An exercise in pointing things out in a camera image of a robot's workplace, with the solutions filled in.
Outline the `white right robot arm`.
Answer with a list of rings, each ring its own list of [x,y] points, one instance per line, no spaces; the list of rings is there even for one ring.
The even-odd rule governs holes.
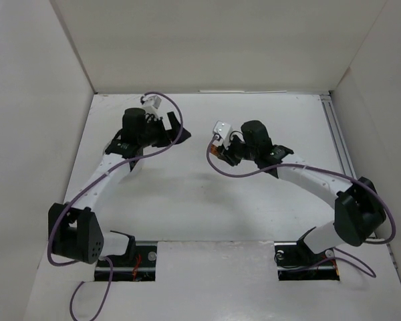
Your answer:
[[[275,260],[280,267],[311,266],[341,244],[359,247],[386,220],[385,207],[370,180],[313,169],[290,148],[273,144],[258,120],[245,122],[240,136],[230,124],[218,121],[207,155],[232,167],[252,161],[260,172],[297,185],[333,209],[329,223],[311,228],[296,241],[275,243]]]

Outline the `brown curved lego piece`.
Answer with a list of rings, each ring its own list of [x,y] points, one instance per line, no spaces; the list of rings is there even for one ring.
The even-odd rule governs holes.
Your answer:
[[[212,145],[212,146],[211,146],[211,153],[212,153],[213,155],[215,155],[215,156],[218,156],[218,155],[219,155],[219,151],[218,151],[218,149],[217,149],[217,147],[216,147],[215,145]]]

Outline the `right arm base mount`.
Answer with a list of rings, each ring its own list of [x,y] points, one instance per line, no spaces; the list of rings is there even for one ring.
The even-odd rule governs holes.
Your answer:
[[[277,264],[277,276],[279,281],[340,281],[336,261],[327,259],[325,251],[312,252],[303,240],[314,228],[304,233],[297,241],[276,241],[274,243]]]

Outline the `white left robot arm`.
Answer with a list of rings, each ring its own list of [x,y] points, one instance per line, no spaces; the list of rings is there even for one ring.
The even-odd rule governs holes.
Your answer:
[[[110,256],[122,257],[132,251],[132,236],[117,231],[105,232],[99,218],[104,201],[119,183],[142,168],[147,147],[159,155],[191,136],[183,126],[180,108],[160,116],[153,106],[128,108],[122,127],[108,143],[102,159],[78,194],[65,203],[54,203],[48,211],[47,259],[51,265],[58,255],[67,260],[93,264]]]

